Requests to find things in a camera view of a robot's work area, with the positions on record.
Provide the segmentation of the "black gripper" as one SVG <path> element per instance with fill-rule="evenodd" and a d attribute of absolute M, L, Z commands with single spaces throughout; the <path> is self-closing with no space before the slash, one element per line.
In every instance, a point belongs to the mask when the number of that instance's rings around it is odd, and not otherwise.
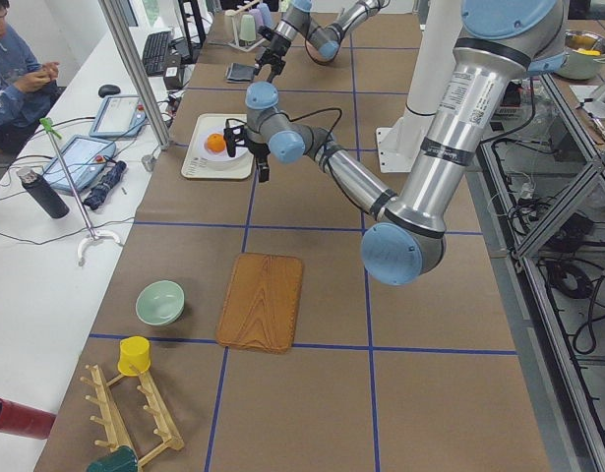
<path fill-rule="evenodd" d="M 260 35 L 269 41 L 269 45 L 264 49 L 260 59 L 254 66 L 254 75 L 258 77 L 266 65 L 271 66 L 271 71 L 267 81 L 272 83 L 278 77 L 284 68 L 284 56 L 290 47 L 290 40 L 275 29 L 260 27 Z"/>
<path fill-rule="evenodd" d="M 265 183 L 270 180 L 270 166 L 268 156 L 271 153 L 269 146 L 260 136 L 246 134 L 246 148 L 253 154 L 256 161 L 258 181 Z"/>

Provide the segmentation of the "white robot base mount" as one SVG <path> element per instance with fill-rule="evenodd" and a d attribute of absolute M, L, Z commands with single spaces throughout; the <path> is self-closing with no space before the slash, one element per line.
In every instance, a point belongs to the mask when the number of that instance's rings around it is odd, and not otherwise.
<path fill-rule="evenodd" d="M 461 29 L 458 1 L 429 2 L 404 112 L 392 127 L 376 130 L 382 172 L 411 170 L 454 70 L 453 49 Z"/>

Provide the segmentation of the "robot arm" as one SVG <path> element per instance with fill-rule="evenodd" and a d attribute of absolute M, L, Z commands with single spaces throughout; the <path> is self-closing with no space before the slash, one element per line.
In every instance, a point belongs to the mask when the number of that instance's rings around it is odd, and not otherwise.
<path fill-rule="evenodd" d="M 275 27 L 259 28 L 259 34 L 269 44 L 256 57 L 254 76 L 257 77 L 265 66 L 270 67 L 268 82 L 279 76 L 286 65 L 284 57 L 297 35 L 303 37 L 306 53 L 313 62 L 323 66 L 330 64 L 345 38 L 389 5 L 390 1 L 356 1 L 323 27 L 312 17 L 311 1 L 291 1 Z"/>
<path fill-rule="evenodd" d="M 442 260 L 444 213 L 508 83 L 563 63 L 568 9 L 566 1 L 461 3 L 454 69 L 399 193 L 352 160 L 330 131 L 290 121 L 268 82 L 247 88 L 246 146 L 257 159 L 313 158 L 376 220 L 361 243 L 368 273 L 388 285 L 407 284 Z"/>

